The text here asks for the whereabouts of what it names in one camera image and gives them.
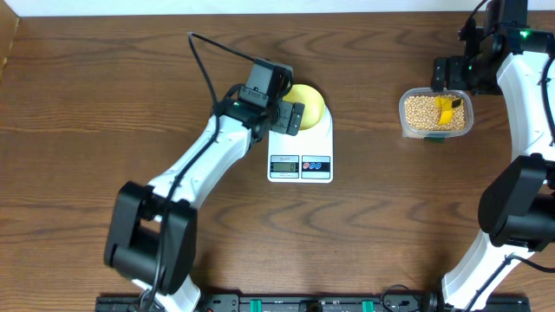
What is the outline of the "yellow measuring scoop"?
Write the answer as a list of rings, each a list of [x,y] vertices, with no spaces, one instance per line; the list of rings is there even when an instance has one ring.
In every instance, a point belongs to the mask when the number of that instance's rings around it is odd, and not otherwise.
[[[440,118],[438,125],[443,126],[451,122],[454,117],[454,110],[463,104],[462,98],[450,98],[446,96],[437,96],[435,105],[440,109]]]

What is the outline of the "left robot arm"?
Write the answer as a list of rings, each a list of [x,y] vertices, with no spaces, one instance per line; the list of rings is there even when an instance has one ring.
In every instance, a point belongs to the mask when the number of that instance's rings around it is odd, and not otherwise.
[[[118,192],[104,262],[142,287],[140,311],[192,311],[200,299],[190,272],[199,208],[213,187],[268,132],[298,134],[305,105],[277,100],[267,107],[225,97],[214,104],[193,145],[145,185]]]

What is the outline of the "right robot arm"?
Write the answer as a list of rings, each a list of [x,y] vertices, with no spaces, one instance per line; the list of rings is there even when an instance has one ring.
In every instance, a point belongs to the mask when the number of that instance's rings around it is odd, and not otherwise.
[[[512,161],[482,193],[480,231],[459,263],[424,296],[425,311],[481,311],[520,263],[554,241],[554,35],[531,29],[526,0],[481,2],[484,25],[469,16],[459,31],[463,55],[434,62],[431,88],[504,98]]]

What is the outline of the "yellow plastic bowl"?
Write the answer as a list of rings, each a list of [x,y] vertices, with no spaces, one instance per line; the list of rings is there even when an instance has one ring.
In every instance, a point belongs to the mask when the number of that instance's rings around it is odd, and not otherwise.
[[[324,99],[315,88],[309,85],[293,85],[284,99],[289,102],[304,104],[304,112],[300,123],[301,131],[311,129],[323,118],[325,111]]]

